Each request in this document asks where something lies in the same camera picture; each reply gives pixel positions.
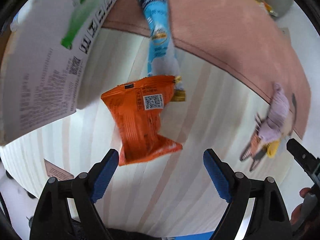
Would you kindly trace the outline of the person's right hand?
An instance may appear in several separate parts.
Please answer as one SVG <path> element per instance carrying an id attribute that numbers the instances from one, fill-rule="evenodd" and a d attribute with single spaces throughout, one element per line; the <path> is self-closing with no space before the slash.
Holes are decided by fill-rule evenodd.
<path id="1" fill-rule="evenodd" d="M 311 191 L 311 189 L 309 187 L 305 187 L 303 189 L 300 190 L 299 195 L 301 198 L 305 198 L 306 194 L 309 193 Z M 291 219 L 290 219 L 290 223 L 291 225 L 294 225 L 298 222 L 299 218 L 300 218 L 300 214 L 301 214 L 301 209 L 302 209 L 302 203 L 299 204 L 291 213 Z"/>

